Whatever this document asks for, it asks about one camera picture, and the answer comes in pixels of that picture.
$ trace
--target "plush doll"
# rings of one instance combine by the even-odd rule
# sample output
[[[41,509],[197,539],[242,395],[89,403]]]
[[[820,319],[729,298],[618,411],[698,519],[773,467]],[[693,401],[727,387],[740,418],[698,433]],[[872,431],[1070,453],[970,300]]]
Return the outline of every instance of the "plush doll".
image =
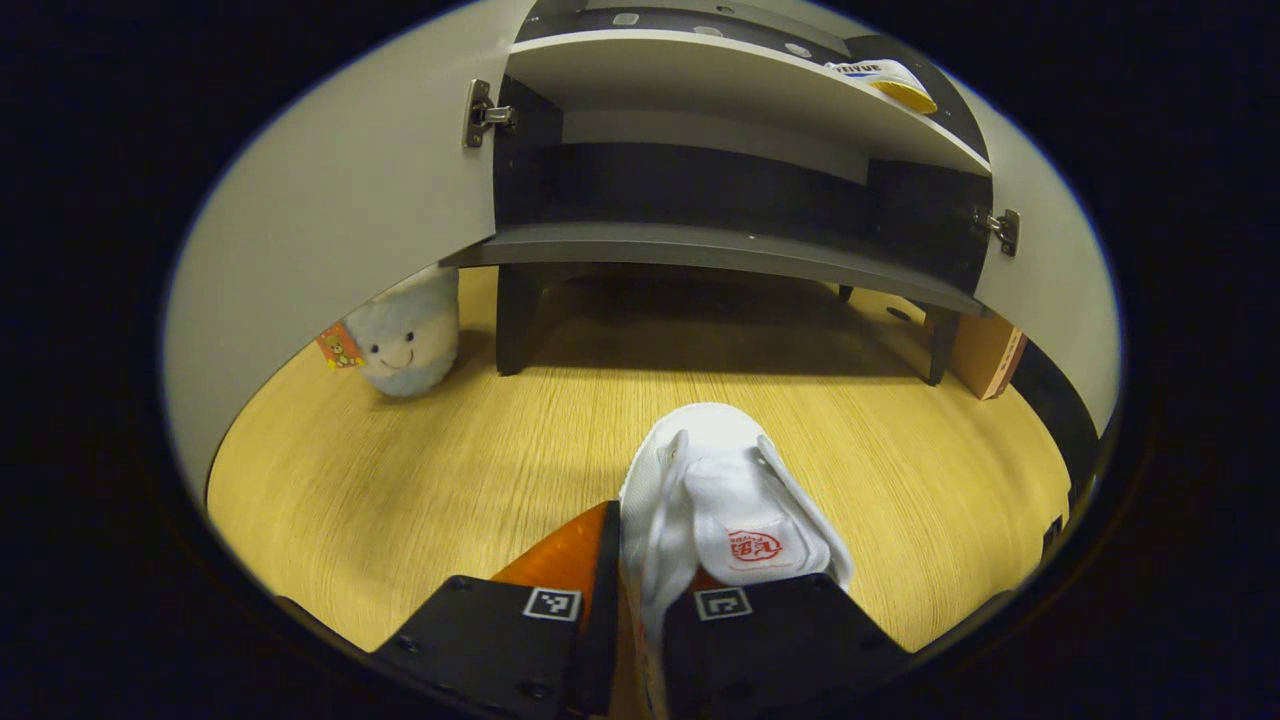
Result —
[[[431,265],[361,305],[343,324],[360,348],[360,372],[396,397],[439,383],[458,352],[458,270]]]

